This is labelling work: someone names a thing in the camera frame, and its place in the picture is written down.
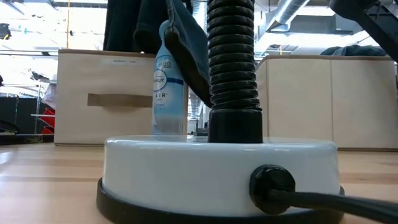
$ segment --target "garment steamer base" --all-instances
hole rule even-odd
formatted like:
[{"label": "garment steamer base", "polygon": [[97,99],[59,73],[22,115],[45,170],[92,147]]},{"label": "garment steamer base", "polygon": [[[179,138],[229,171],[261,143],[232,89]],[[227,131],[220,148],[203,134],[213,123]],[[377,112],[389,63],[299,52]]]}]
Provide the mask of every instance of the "garment steamer base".
[{"label": "garment steamer base", "polygon": [[266,215],[249,194],[263,165],[287,169],[297,192],[344,194],[332,142],[265,138],[208,143],[200,136],[126,136],[105,144],[97,206],[115,223],[339,223],[340,212],[290,207]]}]

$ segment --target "clear plastic bottle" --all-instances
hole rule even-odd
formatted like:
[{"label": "clear plastic bottle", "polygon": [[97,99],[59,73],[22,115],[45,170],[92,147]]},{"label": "clear plastic bottle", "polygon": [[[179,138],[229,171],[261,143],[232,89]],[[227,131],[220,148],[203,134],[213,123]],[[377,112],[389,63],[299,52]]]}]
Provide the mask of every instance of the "clear plastic bottle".
[{"label": "clear plastic bottle", "polygon": [[180,70],[164,45],[165,21],[159,28],[162,39],[155,60],[154,95],[152,101],[152,131],[154,134],[186,134],[185,83]]}]

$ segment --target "dark cloth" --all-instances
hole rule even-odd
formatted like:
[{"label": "dark cloth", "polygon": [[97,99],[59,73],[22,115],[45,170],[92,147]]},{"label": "dark cloth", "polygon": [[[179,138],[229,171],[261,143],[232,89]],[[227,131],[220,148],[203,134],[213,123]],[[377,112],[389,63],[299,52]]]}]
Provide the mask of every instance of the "dark cloth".
[{"label": "dark cloth", "polygon": [[342,56],[386,56],[386,52],[380,47],[362,47],[351,45],[347,47],[330,47],[324,50],[321,55],[342,55]]},{"label": "dark cloth", "polygon": [[166,0],[170,25],[165,46],[173,55],[184,81],[211,108],[207,37],[181,0]]},{"label": "dark cloth", "polygon": [[156,54],[159,27],[167,19],[165,0],[109,0],[103,50]]}]

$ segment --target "black ribbed hose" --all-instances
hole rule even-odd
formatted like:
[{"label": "black ribbed hose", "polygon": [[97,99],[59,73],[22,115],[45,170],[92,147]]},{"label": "black ribbed hose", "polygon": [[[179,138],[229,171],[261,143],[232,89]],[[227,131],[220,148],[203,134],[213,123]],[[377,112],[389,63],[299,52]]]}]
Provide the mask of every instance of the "black ribbed hose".
[{"label": "black ribbed hose", "polygon": [[262,143],[254,62],[254,0],[209,0],[209,142]]}]

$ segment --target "desk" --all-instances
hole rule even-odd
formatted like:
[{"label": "desk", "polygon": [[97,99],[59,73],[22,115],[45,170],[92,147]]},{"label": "desk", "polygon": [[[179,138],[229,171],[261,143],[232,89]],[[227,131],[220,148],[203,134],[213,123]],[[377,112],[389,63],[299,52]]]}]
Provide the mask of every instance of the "desk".
[{"label": "desk", "polygon": [[[0,223],[104,224],[97,211],[101,147],[0,147]],[[398,202],[398,153],[341,152],[347,195]],[[346,215],[345,223],[373,223]]]}]

